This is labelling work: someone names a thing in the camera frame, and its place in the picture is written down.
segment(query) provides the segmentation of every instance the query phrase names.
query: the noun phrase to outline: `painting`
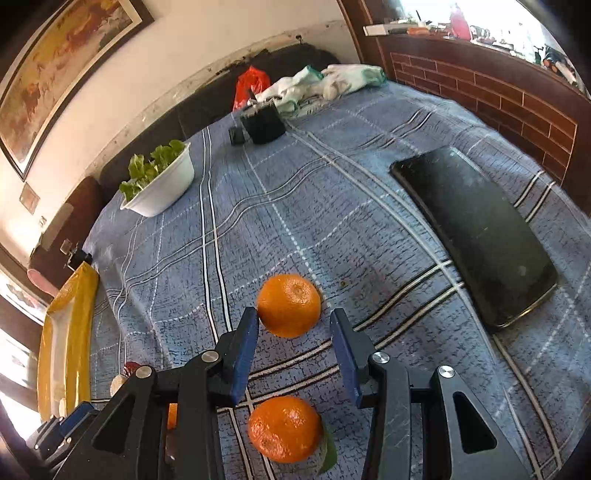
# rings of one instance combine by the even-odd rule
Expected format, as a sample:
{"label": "painting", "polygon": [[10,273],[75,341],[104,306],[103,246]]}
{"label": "painting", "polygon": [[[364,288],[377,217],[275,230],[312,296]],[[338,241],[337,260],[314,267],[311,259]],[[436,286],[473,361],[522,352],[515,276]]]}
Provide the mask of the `painting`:
{"label": "painting", "polygon": [[69,0],[37,30],[0,93],[0,147],[23,180],[83,82],[152,21],[140,0]]}

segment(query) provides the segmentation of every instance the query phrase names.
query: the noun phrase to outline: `red brick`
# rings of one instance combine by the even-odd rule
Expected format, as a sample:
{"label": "red brick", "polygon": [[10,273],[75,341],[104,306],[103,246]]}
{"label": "red brick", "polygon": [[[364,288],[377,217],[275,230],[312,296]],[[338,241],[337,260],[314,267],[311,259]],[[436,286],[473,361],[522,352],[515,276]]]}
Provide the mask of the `red brick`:
{"label": "red brick", "polygon": [[497,108],[500,108],[501,106],[501,97],[499,97],[496,93],[489,92],[488,90],[477,87],[476,85],[458,80],[457,89],[461,92],[467,93],[470,96],[478,98],[483,102],[490,103],[492,106],[496,106]]}
{"label": "red brick", "polygon": [[503,98],[501,100],[501,110],[516,116],[519,120],[522,120],[529,126],[534,127],[546,136],[550,134],[550,124],[542,117],[530,112],[529,110],[526,110],[521,105],[517,105],[516,103]]}
{"label": "red brick", "polygon": [[423,93],[433,93],[433,92],[427,90],[426,88],[419,87],[418,85],[413,85],[413,87],[416,88],[417,90],[420,90]]}
{"label": "red brick", "polygon": [[405,82],[414,83],[413,76],[404,72],[396,72],[396,78]]}
{"label": "red brick", "polygon": [[561,165],[560,162],[558,162],[551,155],[545,155],[543,166],[550,173],[553,173],[559,180],[562,180],[564,178],[564,174],[566,173],[566,167],[564,165]]}
{"label": "red brick", "polygon": [[561,165],[565,166],[569,162],[569,154],[565,152],[564,148],[558,146],[558,144],[554,143],[554,141],[548,137],[545,137],[543,134],[531,128],[529,125],[523,126],[523,136],[540,147],[546,153],[552,155]]}
{"label": "red brick", "polygon": [[400,55],[400,53],[391,53],[390,58],[392,59],[392,61],[397,61],[398,63],[410,65],[410,59],[406,55]]}
{"label": "red brick", "polygon": [[427,77],[427,80],[432,80],[434,82],[441,83],[442,85],[456,88],[456,79],[441,75],[440,73],[425,71],[425,77]]}
{"label": "red brick", "polygon": [[520,134],[516,134],[513,130],[501,125],[499,133],[503,135],[508,141],[519,148],[523,153],[528,154],[534,160],[537,160],[540,164],[544,161],[544,150],[540,147],[536,147],[532,142],[523,138]]}
{"label": "red brick", "polygon": [[564,147],[568,152],[573,149],[574,140],[565,134],[562,130],[556,128],[555,125],[550,127],[550,138],[558,145]]}
{"label": "red brick", "polygon": [[437,71],[437,66],[432,60],[416,59],[410,57],[410,63],[413,67],[421,67],[422,69]]}
{"label": "red brick", "polygon": [[489,127],[499,131],[499,127],[501,126],[501,124],[497,120],[493,120],[492,118],[486,116],[484,113],[481,112],[474,112],[474,114],[484,123],[486,123]]}
{"label": "red brick", "polygon": [[407,67],[406,65],[402,66],[404,68],[405,73],[409,73],[410,75],[414,75],[415,77],[425,78],[425,71],[423,69],[418,69],[416,67]]}
{"label": "red brick", "polygon": [[511,115],[501,112],[498,108],[487,105],[486,103],[478,100],[478,112],[484,113],[486,116],[497,120],[501,125],[505,125],[517,133],[521,133],[523,123]]}
{"label": "red brick", "polygon": [[496,92],[521,104],[521,99],[523,97],[523,93],[521,92],[521,90],[513,88],[512,86],[507,85],[506,83],[501,83],[497,80],[493,80],[491,78],[483,77],[482,75],[476,74],[476,84],[481,87],[492,90],[493,92]]}
{"label": "red brick", "polygon": [[466,82],[474,83],[474,72],[471,70],[461,69],[459,67],[454,67],[454,65],[449,65],[448,63],[442,63],[438,61],[437,71],[459,80],[465,80]]}
{"label": "red brick", "polygon": [[414,78],[415,85],[419,85],[427,90],[441,95],[441,91],[439,90],[439,84],[434,82],[429,82],[429,80],[423,80],[422,78],[415,77]]}
{"label": "red brick", "polygon": [[448,88],[445,85],[441,86],[441,94],[452,100],[455,100],[460,105],[469,108],[470,110],[476,110],[476,100],[468,95],[464,95],[462,92],[458,92],[456,89]]}
{"label": "red brick", "polygon": [[523,105],[528,110],[541,115],[543,118],[548,120],[548,122],[556,125],[570,138],[574,138],[576,124],[555,108],[535,97],[532,97],[531,95],[528,95],[527,93],[523,97]]}

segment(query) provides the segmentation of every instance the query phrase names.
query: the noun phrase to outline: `black sofa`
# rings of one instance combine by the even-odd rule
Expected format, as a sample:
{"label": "black sofa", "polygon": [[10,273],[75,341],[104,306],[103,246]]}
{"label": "black sofa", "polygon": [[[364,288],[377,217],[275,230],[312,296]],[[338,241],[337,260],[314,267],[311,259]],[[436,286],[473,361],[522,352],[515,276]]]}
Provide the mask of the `black sofa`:
{"label": "black sofa", "polygon": [[55,295],[71,273],[64,268],[67,257],[60,251],[62,243],[84,243],[102,208],[118,191],[119,184],[129,179],[129,159],[133,154],[149,158],[158,145],[166,145],[173,138],[186,140],[226,116],[232,111],[236,81],[250,65],[265,71],[271,82],[276,82],[295,75],[306,65],[323,70],[332,63],[339,63],[334,55],[303,43],[272,52],[263,50],[217,72],[211,82],[166,112],[114,156],[103,167],[98,182],[86,177],[76,187],[31,253],[27,272],[31,282]]}
{"label": "black sofa", "polygon": [[170,109],[104,166],[99,179],[103,201],[105,204],[110,201],[119,184],[129,179],[127,167],[133,154],[149,158],[158,145],[166,145],[173,138],[186,140],[231,112],[236,81],[250,65],[266,72],[274,83],[282,77],[293,76],[306,65],[323,70],[333,63],[339,63],[334,55],[303,43],[273,52],[263,50],[217,72],[214,81]]}

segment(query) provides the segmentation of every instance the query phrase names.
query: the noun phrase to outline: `towel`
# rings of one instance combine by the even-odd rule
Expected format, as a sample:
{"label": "towel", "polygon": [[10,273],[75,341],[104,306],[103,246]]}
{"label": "towel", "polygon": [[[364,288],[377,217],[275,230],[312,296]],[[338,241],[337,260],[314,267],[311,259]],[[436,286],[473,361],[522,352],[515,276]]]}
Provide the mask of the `towel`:
{"label": "towel", "polygon": [[306,115],[342,95],[366,86],[386,82],[380,67],[370,65],[328,65],[322,72],[306,66],[293,77],[283,77],[265,91],[257,94],[259,102],[274,98],[282,116]]}

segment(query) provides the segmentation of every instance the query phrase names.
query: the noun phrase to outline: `white bowl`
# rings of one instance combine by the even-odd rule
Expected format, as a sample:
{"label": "white bowl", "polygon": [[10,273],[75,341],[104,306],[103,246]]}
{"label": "white bowl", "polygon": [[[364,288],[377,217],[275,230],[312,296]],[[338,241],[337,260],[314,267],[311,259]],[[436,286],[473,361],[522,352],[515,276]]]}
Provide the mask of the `white bowl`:
{"label": "white bowl", "polygon": [[195,169],[189,155],[189,145],[174,161],[130,202],[125,199],[121,210],[129,209],[145,217],[153,217],[165,211],[189,188],[195,177]]}

